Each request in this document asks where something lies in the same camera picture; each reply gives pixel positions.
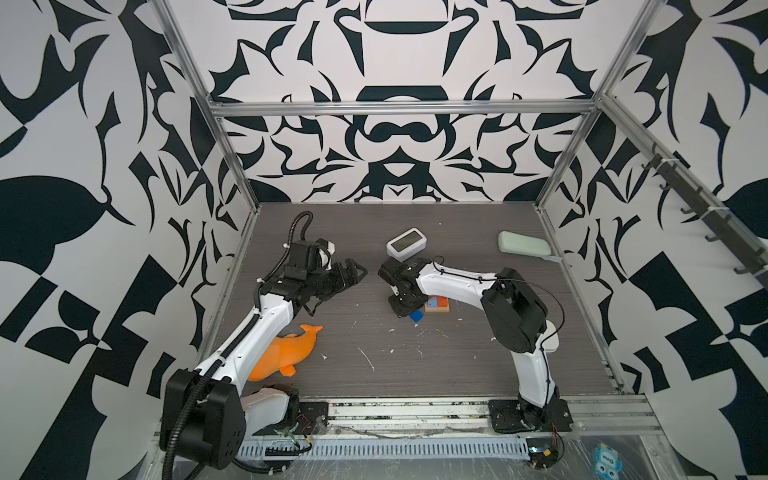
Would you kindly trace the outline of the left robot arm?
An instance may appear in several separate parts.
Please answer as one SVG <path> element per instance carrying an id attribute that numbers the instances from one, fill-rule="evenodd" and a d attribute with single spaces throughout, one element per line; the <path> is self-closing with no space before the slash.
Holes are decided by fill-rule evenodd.
<path id="1" fill-rule="evenodd" d="M 192 476 L 205 467 L 222 470 L 246 437 L 282 423 L 290 393 L 264 388 L 242 394 L 253 368 L 311 298 L 328 301 L 367 273 L 347 259 L 313 273 L 283 267 L 259 283 L 253 309 L 230 337 L 194 369 L 177 370 L 166 384 L 159 442 L 165 453 L 162 478 L 172 478 L 179 457 L 196 462 Z"/>

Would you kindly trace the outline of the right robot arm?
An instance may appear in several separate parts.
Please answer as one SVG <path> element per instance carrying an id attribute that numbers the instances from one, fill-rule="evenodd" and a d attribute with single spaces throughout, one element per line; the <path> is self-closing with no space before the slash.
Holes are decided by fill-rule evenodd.
<path id="1" fill-rule="evenodd" d="M 522 406 L 542 416 L 557 398 L 548 361 L 548 353 L 557 348 L 557 333 L 546 305 L 516 270 L 478 273 L 428 259 L 389 258 L 378 275 L 392 288 L 388 302 L 399 317 L 411 315 L 431 297 L 481 310 L 496 341 L 511 352 Z"/>

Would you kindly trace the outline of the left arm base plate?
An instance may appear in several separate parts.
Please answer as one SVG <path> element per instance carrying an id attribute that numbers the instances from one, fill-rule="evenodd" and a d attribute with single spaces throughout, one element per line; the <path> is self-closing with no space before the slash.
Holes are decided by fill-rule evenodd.
<path id="1" fill-rule="evenodd" d="M 324 401 L 299 401 L 290 404 L 286 413 L 286 428 L 295 435 L 310 435 L 328 425 L 329 404 Z"/>

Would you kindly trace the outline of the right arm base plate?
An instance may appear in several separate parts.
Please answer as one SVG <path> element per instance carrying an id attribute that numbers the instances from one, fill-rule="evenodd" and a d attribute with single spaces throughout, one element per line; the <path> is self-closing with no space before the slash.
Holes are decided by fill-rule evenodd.
<path id="1" fill-rule="evenodd" d="M 545 407 L 525 400 L 490 400 L 488 410 L 492 429 L 500 434 L 572 430 L 569 406 L 560 398 L 550 400 Z"/>

